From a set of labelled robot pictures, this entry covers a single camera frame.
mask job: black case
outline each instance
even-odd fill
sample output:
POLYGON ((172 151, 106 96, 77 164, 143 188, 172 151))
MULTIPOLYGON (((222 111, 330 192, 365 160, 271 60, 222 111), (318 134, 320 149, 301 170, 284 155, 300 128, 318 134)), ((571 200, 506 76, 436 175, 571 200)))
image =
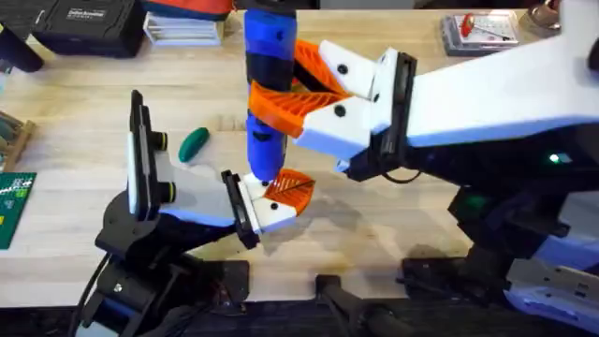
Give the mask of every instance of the black case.
POLYGON ((39 13, 33 35, 62 55, 135 57, 145 15, 137 0, 54 0, 39 13))

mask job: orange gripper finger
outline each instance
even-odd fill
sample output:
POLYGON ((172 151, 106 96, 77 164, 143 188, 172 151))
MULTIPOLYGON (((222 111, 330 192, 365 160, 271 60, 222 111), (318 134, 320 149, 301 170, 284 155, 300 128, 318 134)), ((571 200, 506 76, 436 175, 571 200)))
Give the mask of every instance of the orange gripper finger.
POLYGON ((280 93, 252 81, 248 106, 260 121, 297 138, 303 132, 303 119, 308 113, 348 97, 331 93, 280 93))
POLYGON ((326 89, 330 90, 332 93, 346 95, 346 92, 341 84, 335 80, 335 77, 330 72, 329 67, 320 57, 318 45, 297 40, 294 58, 296 65, 300 65, 300 68, 303 68, 303 70, 309 73, 308 76, 312 76, 318 80, 326 89))
POLYGON ((309 176, 283 168, 267 188, 264 198, 289 205, 300 215, 312 199, 314 184, 315 181, 309 176))

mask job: black cable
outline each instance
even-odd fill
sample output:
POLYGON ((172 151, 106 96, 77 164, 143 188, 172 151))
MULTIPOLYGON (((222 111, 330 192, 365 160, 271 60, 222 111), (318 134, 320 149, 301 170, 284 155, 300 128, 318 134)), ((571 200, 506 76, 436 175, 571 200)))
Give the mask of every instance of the black cable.
POLYGON ((420 176, 420 174, 422 174, 422 171, 419 171, 414 177, 410 178, 410 179, 406 179, 406 180, 401 180, 401 179, 395 179, 393 177, 391 177, 390 175, 388 175, 386 172, 381 173, 381 175, 383 176, 383 178, 387 179, 388 181, 392 182, 392 183, 411 183, 413 182, 416 178, 418 178, 420 176))
POLYGON ((73 312, 73 315, 71 316, 71 322, 68 325, 68 333, 66 334, 66 337, 75 337, 75 332, 77 331, 77 326, 79 325, 79 322, 81 320, 81 312, 83 311, 83 304, 85 304, 85 301, 87 300, 88 296, 90 295, 90 291, 92 291, 92 286, 94 286, 95 280, 97 279, 100 272, 104 269, 104 267, 108 263, 109 258, 110 258, 110 254, 108 254, 108 253, 106 253, 104 255, 104 257, 102 257, 102 259, 100 260, 100 263, 98 263, 98 265, 97 265, 97 268, 95 268, 95 271, 92 274, 92 277, 90 277, 90 280, 87 282, 87 285, 83 289, 83 293, 81 294, 81 297, 79 298, 77 307, 75 307, 75 312, 73 312))

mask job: wooden surface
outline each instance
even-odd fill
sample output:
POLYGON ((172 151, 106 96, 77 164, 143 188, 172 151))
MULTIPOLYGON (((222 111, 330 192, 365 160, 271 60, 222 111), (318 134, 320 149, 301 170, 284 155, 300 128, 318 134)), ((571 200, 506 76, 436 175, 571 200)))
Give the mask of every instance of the wooden surface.
MULTIPOLYGON (((437 28, 444 14, 300 12, 299 37, 329 39, 370 58, 390 46, 415 56, 418 73, 425 73, 464 60, 445 56, 437 28)), ((45 69, 9 77, 0 110, 38 125, 17 170, 38 175, 12 245, 0 252, 0 306, 77 301, 103 254, 94 247, 103 211, 125 187, 132 89, 144 94, 154 129, 168 131, 173 162, 183 137, 207 126, 211 140, 192 170, 209 179, 224 169, 248 171, 241 28, 240 12, 231 16, 222 47, 145 46, 127 61, 58 57, 36 46, 45 69)), ((400 297, 394 279, 403 257, 467 252, 471 243, 446 211, 455 186, 426 176, 405 186, 381 178, 354 183, 334 173, 333 164, 290 143, 285 165, 316 179, 313 201, 297 225, 263 237, 252 251, 229 237, 194 254, 249 260, 249 300, 298 300, 314 295, 317 273, 340 274, 343 285, 363 297, 400 297)))

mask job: blue cylinder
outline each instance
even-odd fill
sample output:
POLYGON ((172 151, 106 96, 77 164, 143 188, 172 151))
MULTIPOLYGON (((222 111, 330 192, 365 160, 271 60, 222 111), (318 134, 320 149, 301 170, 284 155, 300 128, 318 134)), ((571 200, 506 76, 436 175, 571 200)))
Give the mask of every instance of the blue cylinder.
MULTIPOLYGON (((295 12, 281 14, 248 9, 244 17, 248 84, 257 81, 271 90, 291 90, 297 22, 295 12)), ((262 181, 276 178, 285 163, 286 135, 259 121, 248 110, 247 158, 262 181)))

